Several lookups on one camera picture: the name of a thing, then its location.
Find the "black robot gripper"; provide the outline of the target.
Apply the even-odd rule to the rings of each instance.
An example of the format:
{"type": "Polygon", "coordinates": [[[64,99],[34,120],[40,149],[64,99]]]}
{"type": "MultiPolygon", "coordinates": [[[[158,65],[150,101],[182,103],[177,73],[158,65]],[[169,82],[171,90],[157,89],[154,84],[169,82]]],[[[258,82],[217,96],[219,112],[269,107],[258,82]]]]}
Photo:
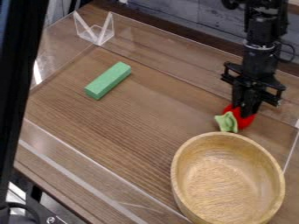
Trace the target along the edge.
{"type": "Polygon", "coordinates": [[[221,79],[233,86],[233,108],[241,108],[241,117],[253,116],[263,102],[278,106],[285,84],[277,79],[277,68],[281,60],[282,45],[271,47],[245,45],[241,64],[225,63],[221,79]]]}

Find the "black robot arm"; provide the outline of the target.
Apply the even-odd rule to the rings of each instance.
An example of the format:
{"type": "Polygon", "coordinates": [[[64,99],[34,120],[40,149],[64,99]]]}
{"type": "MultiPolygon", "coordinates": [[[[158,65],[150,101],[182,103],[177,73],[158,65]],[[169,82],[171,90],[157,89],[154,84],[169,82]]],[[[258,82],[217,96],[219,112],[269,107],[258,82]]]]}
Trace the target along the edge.
{"type": "Polygon", "coordinates": [[[245,32],[242,64],[225,63],[222,80],[233,86],[233,108],[249,118],[263,102],[278,106],[286,85],[277,79],[281,62],[282,37],[287,34],[289,0],[221,0],[229,10],[245,5],[245,32]]]}

